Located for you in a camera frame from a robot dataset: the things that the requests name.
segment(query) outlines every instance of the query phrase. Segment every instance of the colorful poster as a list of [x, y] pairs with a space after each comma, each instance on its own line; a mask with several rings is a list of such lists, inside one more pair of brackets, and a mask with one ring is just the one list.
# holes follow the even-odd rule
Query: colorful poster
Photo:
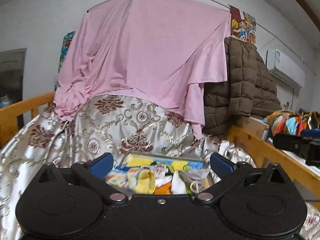
[[[60, 61], [59, 61], [59, 68], [58, 68], [58, 73], [60, 73], [60, 70], [61, 70], [61, 67], [62, 67], [62, 63], [63, 63], [63, 60], [64, 60], [64, 57], [66, 56], [67, 54], [67, 51], [69, 49], [69, 46], [71, 44], [71, 41], [72, 41], [72, 38], [73, 38], [73, 35], [75, 35], [75, 32], [71, 32], [71, 33], [68, 33], [66, 36], [64, 36], [63, 38], [63, 43], [62, 43], [62, 48], [61, 48], [61, 53], [60, 53]], [[57, 90], [57, 87], [58, 87], [58, 82], [56, 81], [55, 82], [55, 85], [54, 85], [54, 91]]]
[[231, 12], [231, 36], [252, 44], [256, 43], [256, 19], [245, 12], [240, 12], [236, 7], [230, 5]]

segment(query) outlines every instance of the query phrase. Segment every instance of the pink sheet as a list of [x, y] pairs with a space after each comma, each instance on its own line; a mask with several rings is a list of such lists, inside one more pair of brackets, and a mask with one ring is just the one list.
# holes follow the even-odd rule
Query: pink sheet
[[227, 80], [230, 17], [192, 0], [108, 0], [91, 8], [63, 62], [56, 114], [71, 121], [95, 95], [134, 96], [180, 114], [201, 138], [203, 83]]

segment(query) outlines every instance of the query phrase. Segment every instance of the air conditioner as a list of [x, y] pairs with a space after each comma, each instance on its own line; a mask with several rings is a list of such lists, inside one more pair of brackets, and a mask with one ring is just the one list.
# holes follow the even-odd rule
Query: air conditioner
[[293, 88], [303, 88], [304, 71], [286, 54], [279, 50], [268, 50], [266, 65], [273, 76]]

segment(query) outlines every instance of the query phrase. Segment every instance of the screw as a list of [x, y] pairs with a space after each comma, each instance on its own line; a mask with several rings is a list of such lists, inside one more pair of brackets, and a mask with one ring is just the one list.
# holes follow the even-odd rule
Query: screw
[[123, 201], [125, 199], [125, 194], [122, 193], [113, 193], [110, 195], [110, 199], [113, 201]]
[[158, 203], [162, 205], [162, 204], [165, 204], [166, 201], [164, 199], [158, 199]]
[[198, 197], [198, 199], [203, 200], [203, 201], [209, 201], [209, 200], [213, 199], [213, 195], [210, 193], [206, 193], [206, 192], [198, 194], [197, 197]]

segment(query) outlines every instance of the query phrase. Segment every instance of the circular pad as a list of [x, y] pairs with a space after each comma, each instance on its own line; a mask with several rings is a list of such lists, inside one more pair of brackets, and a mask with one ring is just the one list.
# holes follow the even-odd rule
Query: circular pad
[[65, 236], [94, 223], [102, 200], [93, 191], [69, 184], [40, 183], [26, 192], [16, 207], [17, 220], [26, 233]]
[[279, 187], [284, 185], [267, 187], [266, 191], [252, 185], [226, 194], [220, 202], [223, 218], [250, 238], [273, 239], [298, 233], [306, 219], [305, 203], [299, 195]]

